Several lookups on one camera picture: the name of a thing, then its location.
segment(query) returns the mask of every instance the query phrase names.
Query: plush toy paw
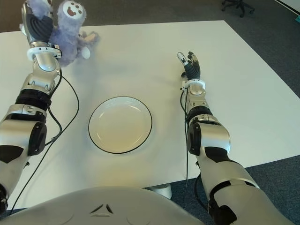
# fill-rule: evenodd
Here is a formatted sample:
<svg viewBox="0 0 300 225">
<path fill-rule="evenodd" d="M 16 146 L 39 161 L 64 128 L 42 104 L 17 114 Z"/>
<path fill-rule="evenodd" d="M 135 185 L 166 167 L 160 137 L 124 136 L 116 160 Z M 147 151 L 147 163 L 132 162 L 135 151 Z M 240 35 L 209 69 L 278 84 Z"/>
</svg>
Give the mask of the plush toy paw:
<svg viewBox="0 0 300 225">
<path fill-rule="evenodd" d="M 96 44 L 99 41 L 100 37 L 98 35 L 98 33 L 96 32 L 91 32 L 88 36 L 84 37 L 84 41 L 86 43 L 89 43 L 89 45 L 93 46 L 94 44 Z"/>
<path fill-rule="evenodd" d="M 52 16 L 52 0 L 27 0 L 27 3 L 34 16 L 39 20 L 41 20 L 44 16 Z"/>
<path fill-rule="evenodd" d="M 87 47 L 83 47 L 81 50 L 81 55 L 84 59 L 89 59 L 90 58 L 90 50 Z"/>
</svg>

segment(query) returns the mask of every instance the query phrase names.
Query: plate rim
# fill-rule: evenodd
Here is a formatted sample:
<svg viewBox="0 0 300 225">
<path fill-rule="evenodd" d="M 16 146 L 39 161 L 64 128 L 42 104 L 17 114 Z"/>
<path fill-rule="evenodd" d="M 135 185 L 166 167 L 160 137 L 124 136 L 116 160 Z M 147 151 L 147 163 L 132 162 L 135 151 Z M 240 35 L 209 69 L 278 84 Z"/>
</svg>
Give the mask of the plate rim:
<svg viewBox="0 0 300 225">
<path fill-rule="evenodd" d="M 99 106 L 101 106 L 102 104 L 104 104 L 105 102 L 107 102 L 107 101 L 109 101 L 109 100 L 111 100 L 111 99 L 113 99 L 113 98 L 120 98 L 120 97 L 133 98 L 133 99 L 139 101 L 140 103 L 142 103 L 142 104 L 146 107 L 146 109 L 148 110 L 148 112 L 149 112 L 149 114 L 150 114 L 151 127 L 150 127 L 150 130 L 149 130 L 149 133 L 147 134 L 147 137 L 145 138 L 145 140 L 144 140 L 140 145 L 136 146 L 134 149 L 131 149 L 131 150 L 129 150 L 129 151 L 119 152 L 119 153 L 118 153 L 118 152 L 110 152 L 110 151 L 106 151 L 106 150 L 100 148 L 98 145 L 96 145 L 96 143 L 93 141 L 92 137 L 90 136 L 90 120 L 92 119 L 92 116 L 93 116 L 94 112 L 99 108 Z M 111 98 L 105 100 L 104 102 L 100 103 L 100 104 L 94 109 L 94 111 L 93 111 L 92 114 L 90 115 L 89 125 L 88 125 L 88 132 L 89 132 L 89 136 L 90 136 L 91 141 L 93 142 L 93 144 L 94 144 L 97 148 L 99 148 L 100 150 L 102 150 L 102 151 L 104 151 L 104 152 L 110 153 L 110 154 L 119 155 L 119 154 L 124 154 L 124 153 L 131 152 L 131 151 L 137 149 L 138 147 L 140 147 L 142 144 L 144 144 L 144 142 L 148 139 L 148 137 L 149 137 L 149 135 L 150 135 L 150 133 L 151 133 L 152 125 L 153 125 L 152 114 L 151 114 L 149 108 L 144 104 L 144 102 L 142 102 L 141 100 L 139 100 L 139 99 L 137 99 L 137 98 L 135 98 L 135 97 L 130 97 L 130 96 L 116 96 L 116 97 L 111 97 Z"/>
</svg>

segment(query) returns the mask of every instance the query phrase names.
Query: white table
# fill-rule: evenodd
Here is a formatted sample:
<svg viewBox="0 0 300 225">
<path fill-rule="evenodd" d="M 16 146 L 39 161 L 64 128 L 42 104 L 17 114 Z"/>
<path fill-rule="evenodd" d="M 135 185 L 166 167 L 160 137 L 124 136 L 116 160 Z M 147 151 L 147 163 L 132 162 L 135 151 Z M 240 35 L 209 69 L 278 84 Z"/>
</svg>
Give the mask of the white table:
<svg viewBox="0 0 300 225">
<path fill-rule="evenodd" d="M 101 42 L 92 59 L 63 69 L 80 99 L 80 112 L 53 145 L 16 208 L 30 207 L 69 192 L 96 186 L 148 187 L 184 180 L 186 150 L 179 105 L 181 72 L 177 52 L 193 51 L 201 64 L 211 111 L 228 129 L 230 157 L 243 166 L 299 154 L 300 100 L 224 21 L 84 27 Z M 0 34 L 0 115 L 14 103 L 31 63 L 21 32 Z M 93 110 L 116 96 L 143 101 L 153 117 L 149 138 L 138 149 L 113 155 L 89 138 Z M 76 100 L 62 82 L 52 111 L 65 125 Z M 48 118 L 48 137 L 58 131 Z M 30 159 L 9 199 L 15 201 L 41 155 Z M 189 156 L 189 178 L 198 175 Z"/>
</svg>

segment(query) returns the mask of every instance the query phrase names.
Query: white plate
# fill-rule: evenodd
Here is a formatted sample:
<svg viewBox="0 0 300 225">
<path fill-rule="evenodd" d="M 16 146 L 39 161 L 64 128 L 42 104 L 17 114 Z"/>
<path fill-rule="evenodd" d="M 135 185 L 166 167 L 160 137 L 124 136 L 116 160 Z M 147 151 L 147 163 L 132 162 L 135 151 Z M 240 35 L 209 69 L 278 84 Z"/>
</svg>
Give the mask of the white plate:
<svg viewBox="0 0 300 225">
<path fill-rule="evenodd" d="M 89 134 L 103 151 L 125 153 L 139 147 L 150 134 L 148 108 L 132 97 L 114 97 L 99 105 L 89 122 Z"/>
</svg>

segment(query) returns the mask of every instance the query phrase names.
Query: robot forearm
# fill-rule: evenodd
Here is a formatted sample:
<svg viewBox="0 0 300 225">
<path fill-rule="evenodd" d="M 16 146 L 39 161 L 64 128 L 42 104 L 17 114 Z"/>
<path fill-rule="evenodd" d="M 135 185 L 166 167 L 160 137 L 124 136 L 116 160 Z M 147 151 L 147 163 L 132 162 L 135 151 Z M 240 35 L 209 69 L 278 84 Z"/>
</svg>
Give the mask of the robot forearm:
<svg viewBox="0 0 300 225">
<path fill-rule="evenodd" d="M 45 147 L 46 111 L 51 104 L 54 79 L 60 73 L 55 58 L 57 51 L 48 45 L 52 19 L 44 16 L 38 20 L 27 3 L 23 5 L 22 18 L 33 72 L 27 76 L 15 104 L 0 122 L 0 213 L 6 210 L 7 199 L 29 157 Z"/>
<path fill-rule="evenodd" d="M 293 224 L 275 208 L 243 166 L 228 157 L 230 136 L 209 109 L 205 84 L 195 79 L 182 87 L 187 94 L 187 149 L 197 158 L 209 214 L 215 223 Z"/>
</svg>

